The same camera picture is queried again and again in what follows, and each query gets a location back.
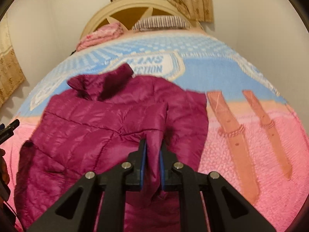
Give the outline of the cream wooden headboard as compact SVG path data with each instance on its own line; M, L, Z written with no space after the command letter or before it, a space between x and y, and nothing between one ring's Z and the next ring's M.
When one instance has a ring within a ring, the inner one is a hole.
M173 15L183 18L191 27L203 28L195 20L188 19L167 0L115 0L98 10L85 25L81 37L96 31L105 24L119 22L124 31L131 30L143 18Z

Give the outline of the beige floral side curtain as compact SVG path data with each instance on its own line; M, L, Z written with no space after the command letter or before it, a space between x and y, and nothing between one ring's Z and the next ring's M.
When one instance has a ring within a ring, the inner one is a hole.
M26 79L14 52L7 13L1 19L0 50L0 105L2 106Z

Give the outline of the magenta quilted down jacket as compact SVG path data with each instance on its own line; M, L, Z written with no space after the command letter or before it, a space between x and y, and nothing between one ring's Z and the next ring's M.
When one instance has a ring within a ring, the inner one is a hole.
M163 143L193 170L208 133L204 93L163 78L134 75L128 64L70 78L54 95L19 156L14 202L28 228L86 172L124 162L147 141L144 186L126 199L125 231L179 231L177 193L159 190Z

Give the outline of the folded pink floral quilt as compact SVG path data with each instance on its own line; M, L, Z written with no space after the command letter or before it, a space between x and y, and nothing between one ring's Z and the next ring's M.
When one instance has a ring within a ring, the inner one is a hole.
M76 51L114 40L123 34L124 30L119 22L104 25L98 30L82 37L76 46Z

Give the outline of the pink and blue bed blanket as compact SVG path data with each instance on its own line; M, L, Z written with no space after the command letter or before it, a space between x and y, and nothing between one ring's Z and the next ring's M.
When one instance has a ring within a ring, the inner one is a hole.
M204 93L208 133L195 171L217 171L277 231L286 231L308 196L308 135L277 89L240 54L206 34L187 30L137 32L75 52L32 90L3 144L14 192L20 150L39 126L50 99L70 78L128 64L134 75L163 78Z

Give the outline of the striped grey pillow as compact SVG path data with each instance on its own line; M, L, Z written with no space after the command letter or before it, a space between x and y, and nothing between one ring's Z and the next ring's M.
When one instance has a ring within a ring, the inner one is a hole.
M160 15L140 19L132 30L188 29L190 25L179 16Z

